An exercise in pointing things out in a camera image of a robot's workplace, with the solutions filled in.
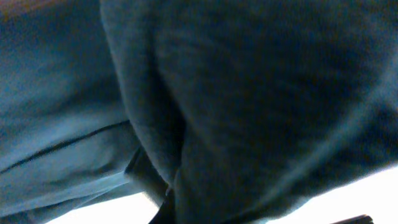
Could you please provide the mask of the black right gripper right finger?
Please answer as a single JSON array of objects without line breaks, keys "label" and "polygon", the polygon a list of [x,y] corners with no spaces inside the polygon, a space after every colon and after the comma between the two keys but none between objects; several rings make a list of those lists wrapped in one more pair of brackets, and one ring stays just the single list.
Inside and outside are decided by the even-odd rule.
[{"label": "black right gripper right finger", "polygon": [[374,221],[369,215],[360,215],[357,217],[338,221],[332,224],[374,224]]}]

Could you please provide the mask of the dark green t-shirt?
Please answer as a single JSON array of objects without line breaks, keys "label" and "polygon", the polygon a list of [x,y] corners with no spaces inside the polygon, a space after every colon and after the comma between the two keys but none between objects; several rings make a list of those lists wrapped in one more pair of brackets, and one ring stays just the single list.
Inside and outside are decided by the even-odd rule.
[{"label": "dark green t-shirt", "polygon": [[396,162],[396,1],[1,2],[2,223],[272,220]]}]

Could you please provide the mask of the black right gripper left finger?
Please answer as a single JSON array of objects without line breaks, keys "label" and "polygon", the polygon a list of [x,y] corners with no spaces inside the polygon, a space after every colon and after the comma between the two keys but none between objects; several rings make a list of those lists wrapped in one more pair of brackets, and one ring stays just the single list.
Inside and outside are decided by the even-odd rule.
[{"label": "black right gripper left finger", "polygon": [[149,224],[176,224],[175,196],[173,190],[167,191],[165,200]]}]

